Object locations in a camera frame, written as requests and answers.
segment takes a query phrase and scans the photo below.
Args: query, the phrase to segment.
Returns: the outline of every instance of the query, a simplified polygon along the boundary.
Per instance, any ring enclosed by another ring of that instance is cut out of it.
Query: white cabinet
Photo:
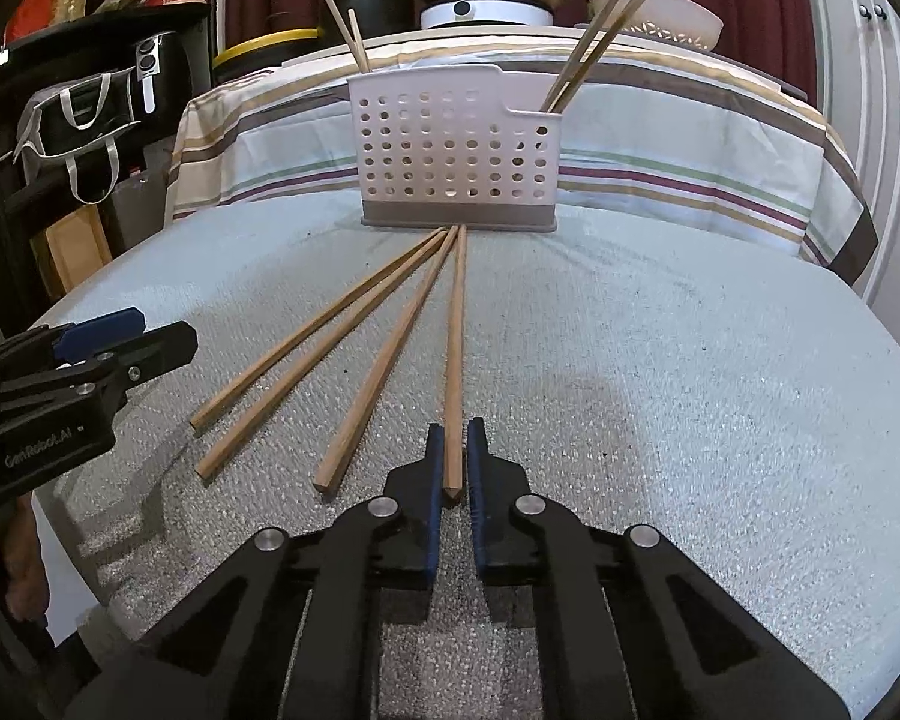
[[[811,0],[818,103],[850,153],[880,247],[855,285],[900,343],[900,19],[886,0]]]

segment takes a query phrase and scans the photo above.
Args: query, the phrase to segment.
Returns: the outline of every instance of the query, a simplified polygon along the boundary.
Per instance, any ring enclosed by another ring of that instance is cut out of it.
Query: wooden chopstick
[[[360,53],[357,51],[357,44],[353,42],[353,37],[350,34],[350,30],[346,28],[346,24],[343,23],[343,16],[341,15],[340,9],[337,7],[337,4],[333,0],[323,0],[327,3],[327,7],[330,8],[330,13],[333,15],[333,20],[337,22],[337,28],[340,30],[341,35],[343,35],[343,40],[346,41],[346,47],[350,50],[350,53],[353,55],[353,60],[357,63],[357,69],[361,73],[368,73],[369,71],[365,71],[360,66]]]
[[[226,463],[233,453],[250,437],[263,421],[273,413],[280,401],[293,389],[317,363],[320,362],[336,346],[344,336],[354,327],[360,324],[386,297],[399,287],[425,260],[446,241],[448,233],[439,232],[430,237],[426,244],[418,250],[410,259],[390,274],[384,281],[373,288],[372,292],[361,298],[349,312],[343,315],[340,324],[336,325],[327,335],[320,339],[313,349],[308,351],[296,364],[274,384],[263,397],[254,403],[239,421],[227,432],[227,434],[215,443],[210,451],[203,456],[197,464],[197,473],[203,479],[209,479]]]
[[[290,354],[290,352],[300,346],[303,341],[306,341],[307,338],[312,336],[313,333],[316,333],[317,330],[322,328],[327,322],[330,322],[337,314],[343,312],[343,310],[351,303],[369,292],[373,287],[383,281],[386,276],[389,276],[396,271],[399,266],[403,265],[410,257],[413,257],[416,252],[425,247],[427,242],[432,241],[437,237],[440,230],[429,234],[426,238],[414,244],[401,255],[395,257],[389,261],[389,263],[386,263],[379,271],[370,274],[359,284],[348,290],[344,295],[341,295],[332,304],[323,309],[322,312],[315,314],[314,317],[310,318],[309,322],[303,325],[303,327],[299,327],[292,334],[287,336],[287,338],[284,338],[283,341],[277,343],[274,348],[271,348],[270,351],[266,352],[266,354],[253,365],[204,403],[197,413],[190,417],[190,424],[193,425],[197,435],[199,436],[206,432],[208,428],[220,419],[220,417],[229,410],[237,400],[239,400],[240,396],[247,391],[250,385],[263,376],[264,373],[271,369],[271,367],[276,365],[276,362],[279,362]]]
[[[595,15],[593,20],[586,25],[586,29],[583,30],[583,35],[581,35],[580,40],[577,41],[577,45],[573,46],[570,56],[567,57],[566,62],[563,63],[563,67],[560,68],[557,80],[554,81],[554,84],[550,87],[546,97],[543,98],[543,105],[540,106],[541,111],[544,113],[548,112],[550,107],[557,101],[557,97],[559,97],[560,92],[563,91],[564,85],[570,80],[570,76],[572,76],[573,72],[578,68],[581,57],[586,53],[586,50],[590,47],[594,38],[597,37],[597,32],[602,29],[604,23],[610,18],[610,12],[616,7],[617,2],[619,1],[620,0],[607,0],[600,9],[600,13]]]
[[[466,227],[457,234],[457,261],[447,322],[446,390],[443,395],[443,494],[456,501],[463,491],[463,294]]]
[[[620,30],[626,26],[626,22],[629,18],[640,9],[640,6],[644,4],[645,1],[646,0],[629,0],[626,5],[624,5],[624,9],[620,11],[620,15],[617,16],[612,25],[607,28],[607,32],[604,33],[604,36],[602,36],[600,42],[594,47],[594,50],[590,52],[590,55],[586,57],[586,60],[583,60],[583,62],[580,63],[576,73],[567,82],[566,88],[560,93],[560,96],[553,104],[553,107],[551,107],[549,113],[563,113],[563,111],[566,110],[567,105],[570,104],[570,100],[573,100],[573,95],[576,95],[577,90],[583,85],[583,81],[586,80],[586,76],[588,76],[590,70],[600,61],[600,57],[607,51],[607,48],[613,42],[613,39],[620,34]]]
[[[367,47],[364,46],[364,38],[360,35],[360,23],[357,22],[357,14],[354,9],[349,9],[350,28],[353,30],[353,43],[357,47],[357,56],[360,60],[360,72],[370,72],[370,60],[367,59]]]
[[[323,460],[317,467],[317,473],[314,474],[314,487],[321,493],[334,493],[340,486],[343,474],[346,474],[350,460],[357,451],[360,439],[364,435],[365,429],[367,429],[367,423],[370,421],[370,415],[373,413],[373,407],[376,405],[377,398],[380,397],[380,392],[384,389],[386,377],[394,369],[400,349],[403,347],[407,336],[410,335],[413,323],[416,322],[416,317],[420,313],[420,309],[423,308],[423,303],[427,299],[434,281],[437,281],[440,268],[443,266],[444,260],[446,260],[447,253],[453,245],[457,232],[458,228],[454,226],[450,228],[450,232],[443,239],[443,244],[437,252],[437,257],[430,264],[430,269],[427,271],[427,275],[424,276],[423,281],[420,282],[416,294],[407,303],[403,314],[400,314],[400,319],[397,319],[394,330],[391,331],[389,338],[386,339],[386,343],[377,355],[370,373],[367,373],[367,378],[360,385],[360,391],[357,392],[357,397],[350,406],[350,411],[343,418],[343,424],[338,428],[337,435],[334,436],[326,454],[323,455]]]

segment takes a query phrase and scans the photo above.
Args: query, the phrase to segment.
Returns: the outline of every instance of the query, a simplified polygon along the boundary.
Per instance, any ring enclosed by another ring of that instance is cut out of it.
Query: shelf
[[[96,45],[127,45],[155,32],[180,31],[195,25],[209,13],[207,4],[185,2],[115,10],[48,26],[7,45],[10,59],[0,65],[0,84],[12,79],[17,71],[65,58],[75,50]]]

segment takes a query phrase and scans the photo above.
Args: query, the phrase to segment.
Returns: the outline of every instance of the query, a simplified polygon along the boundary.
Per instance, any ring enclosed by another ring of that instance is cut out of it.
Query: human hand
[[[10,578],[7,610],[17,620],[39,619],[50,605],[50,586],[30,493],[17,498],[16,512],[0,544],[1,557]]]

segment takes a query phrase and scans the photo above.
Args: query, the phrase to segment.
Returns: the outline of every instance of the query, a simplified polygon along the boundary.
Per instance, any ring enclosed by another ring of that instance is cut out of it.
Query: metal screw
[[[534,514],[540,514],[543,509],[547,508],[547,502],[539,495],[521,495],[516,499],[516,511],[520,514],[528,514],[532,517]]]
[[[381,495],[379,498],[374,498],[370,503],[367,504],[367,510],[374,517],[390,517],[400,509],[399,504],[392,498],[387,498],[386,495]]]
[[[283,542],[283,532],[276,528],[264,528],[253,537],[253,546],[261,552],[272,552],[274,549],[279,549]]]
[[[637,525],[631,529],[631,541],[638,547],[650,549],[660,543],[660,533],[649,525]]]

